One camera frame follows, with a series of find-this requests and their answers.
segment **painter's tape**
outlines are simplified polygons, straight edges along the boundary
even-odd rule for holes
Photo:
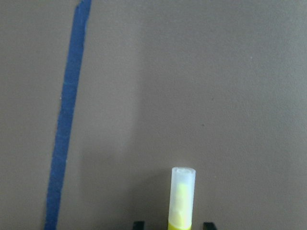
[[[61,191],[63,187],[66,159],[71,135],[71,124],[76,102],[79,75],[83,56],[86,22],[90,13],[91,0],[82,0],[76,7],[62,88],[61,109],[52,155],[47,192],[45,230],[57,228]]]

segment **blue line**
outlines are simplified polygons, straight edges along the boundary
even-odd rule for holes
[[[61,192],[71,135],[71,124],[83,56],[86,23],[90,8],[91,0],[82,0],[76,7],[74,13],[71,41],[62,88],[62,102],[58,118],[58,129],[55,136],[55,146],[50,169],[45,230],[57,229]]]

